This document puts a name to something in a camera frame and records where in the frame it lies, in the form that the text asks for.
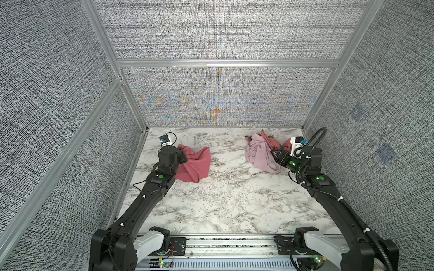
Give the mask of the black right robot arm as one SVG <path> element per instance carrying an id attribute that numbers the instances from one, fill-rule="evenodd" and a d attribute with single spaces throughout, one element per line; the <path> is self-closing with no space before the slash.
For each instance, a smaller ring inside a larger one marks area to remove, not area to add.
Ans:
<path id="1" fill-rule="evenodd" d="M 322 172 L 322 151 L 303 146 L 294 156 L 285 150 L 271 150 L 275 161 L 295 174 L 295 182 L 308 191 L 339 228 L 345 244 L 338 245 L 315 229 L 298 229 L 295 250 L 315 251 L 342 271 L 396 271 L 399 248 L 390 239 L 381 238 L 351 208 L 335 183 Z"/>

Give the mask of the dark pink cloth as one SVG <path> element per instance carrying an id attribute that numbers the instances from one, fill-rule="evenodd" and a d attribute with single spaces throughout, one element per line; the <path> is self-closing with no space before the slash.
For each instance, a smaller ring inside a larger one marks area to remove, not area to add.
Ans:
<path id="1" fill-rule="evenodd" d="M 182 182 L 199 183 L 203 178 L 209 176 L 211 166 L 210 148 L 204 147 L 199 152 L 195 152 L 188 146 L 178 145 L 187 157 L 187 162 L 181 164 L 176 173 L 176 180 Z"/>

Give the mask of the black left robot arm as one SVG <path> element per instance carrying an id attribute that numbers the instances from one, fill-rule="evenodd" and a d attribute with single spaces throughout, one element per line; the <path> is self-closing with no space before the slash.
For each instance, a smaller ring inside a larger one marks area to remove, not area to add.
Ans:
<path id="1" fill-rule="evenodd" d="M 134 271 L 139 249 L 134 241 L 143 223 L 170 190 L 177 170 L 188 161 L 182 148 L 164 146 L 158 153 L 159 162 L 145 180 L 140 194 L 129 208 L 106 230 L 98 229 L 91 240 L 90 271 Z"/>

